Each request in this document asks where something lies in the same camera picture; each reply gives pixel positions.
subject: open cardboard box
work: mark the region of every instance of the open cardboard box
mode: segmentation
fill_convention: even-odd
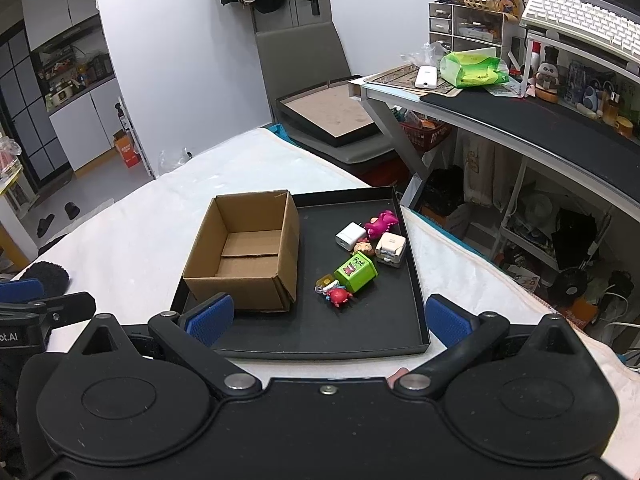
[[[227,292],[236,310],[287,311],[296,301],[299,240],[289,191],[217,196],[182,276],[198,301]]]

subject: white blanket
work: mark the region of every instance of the white blanket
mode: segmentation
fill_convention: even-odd
[[[178,170],[146,184],[78,227],[41,258],[68,270],[69,292],[88,291],[98,312],[140,324],[168,310],[191,244],[212,197],[289,189],[293,194],[366,187],[354,176],[278,139],[264,129],[237,136]],[[425,298],[440,293],[479,314],[494,310],[513,323],[537,323],[546,306],[490,263],[403,212]],[[86,324],[55,330],[49,351],[67,351]],[[583,336],[620,402],[620,421],[604,459],[628,478],[640,475],[640,377],[613,352]],[[271,377],[389,376],[434,357],[425,354],[348,362],[238,362],[266,384]]]

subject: green tissue package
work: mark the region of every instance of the green tissue package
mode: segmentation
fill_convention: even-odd
[[[495,47],[451,52],[440,61],[440,75],[456,88],[509,82],[509,68]]]

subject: red basket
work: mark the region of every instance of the red basket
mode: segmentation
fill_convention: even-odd
[[[448,123],[440,123],[436,128],[430,130],[428,128],[417,128],[407,123],[400,123],[402,129],[409,137],[412,145],[419,152],[428,152],[435,148],[451,132],[451,125]]]

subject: white charger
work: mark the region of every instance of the white charger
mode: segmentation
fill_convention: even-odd
[[[353,251],[353,247],[356,245],[358,240],[364,238],[366,235],[367,232],[364,230],[364,227],[351,222],[347,227],[335,235],[335,242],[343,249]]]

